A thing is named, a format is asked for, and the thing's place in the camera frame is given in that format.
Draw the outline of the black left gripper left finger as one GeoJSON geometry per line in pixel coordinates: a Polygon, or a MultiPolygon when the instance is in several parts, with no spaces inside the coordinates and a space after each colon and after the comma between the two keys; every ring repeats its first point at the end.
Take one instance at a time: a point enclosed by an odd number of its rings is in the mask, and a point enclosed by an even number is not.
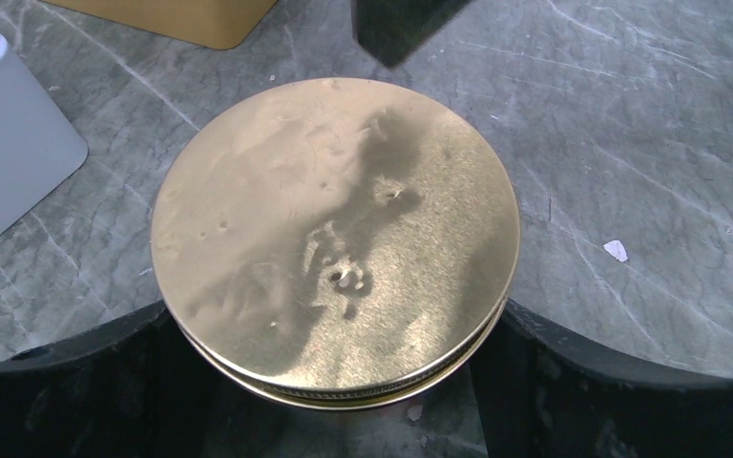
{"type": "Polygon", "coordinates": [[[155,302],[0,362],[0,457],[196,457],[214,390],[155,302]]]}

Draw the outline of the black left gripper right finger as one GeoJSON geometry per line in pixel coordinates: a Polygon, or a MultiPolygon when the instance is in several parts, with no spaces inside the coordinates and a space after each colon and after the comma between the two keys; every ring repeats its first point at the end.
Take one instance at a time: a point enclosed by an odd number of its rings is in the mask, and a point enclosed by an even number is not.
{"type": "Polygon", "coordinates": [[[733,457],[733,379],[616,351],[516,302],[470,371],[491,457],[733,457]]]}

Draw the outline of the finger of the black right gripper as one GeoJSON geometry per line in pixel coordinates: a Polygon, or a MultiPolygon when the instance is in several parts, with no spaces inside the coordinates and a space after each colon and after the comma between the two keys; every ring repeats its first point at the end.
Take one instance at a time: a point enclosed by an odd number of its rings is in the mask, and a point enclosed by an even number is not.
{"type": "Polygon", "coordinates": [[[470,0],[352,0],[353,35],[385,67],[402,64],[470,0]]]}

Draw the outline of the gold round lid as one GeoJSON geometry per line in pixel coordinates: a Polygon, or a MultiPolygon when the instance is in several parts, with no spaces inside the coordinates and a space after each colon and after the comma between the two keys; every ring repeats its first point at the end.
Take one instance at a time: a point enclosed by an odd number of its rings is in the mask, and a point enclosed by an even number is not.
{"type": "Polygon", "coordinates": [[[277,86],[184,147],[153,207],[157,286],[237,385],[318,410],[429,390],[489,337],[521,239],[511,180],[447,106],[386,82],[277,86]]]}

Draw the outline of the white tin of pastel candies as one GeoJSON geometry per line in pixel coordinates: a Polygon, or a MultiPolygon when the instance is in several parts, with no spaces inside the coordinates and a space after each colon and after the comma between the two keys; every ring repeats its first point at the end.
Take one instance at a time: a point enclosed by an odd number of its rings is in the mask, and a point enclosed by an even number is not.
{"type": "Polygon", "coordinates": [[[0,34],[0,235],[87,156],[84,139],[0,34]]]}

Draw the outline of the gold tin of lollipops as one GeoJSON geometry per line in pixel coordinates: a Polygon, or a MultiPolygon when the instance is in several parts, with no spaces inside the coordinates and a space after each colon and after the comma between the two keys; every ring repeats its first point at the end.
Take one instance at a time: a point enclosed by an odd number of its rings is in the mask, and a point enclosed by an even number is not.
{"type": "Polygon", "coordinates": [[[51,4],[215,50],[237,47],[275,0],[51,0],[51,4]]]}

